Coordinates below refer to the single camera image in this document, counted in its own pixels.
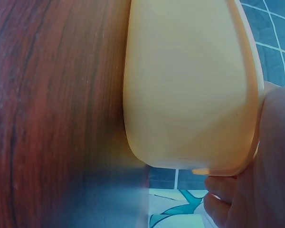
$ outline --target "plastic container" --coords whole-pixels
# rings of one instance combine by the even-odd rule
[[[123,89],[145,163],[232,176],[253,159],[264,82],[238,0],[132,0]]]

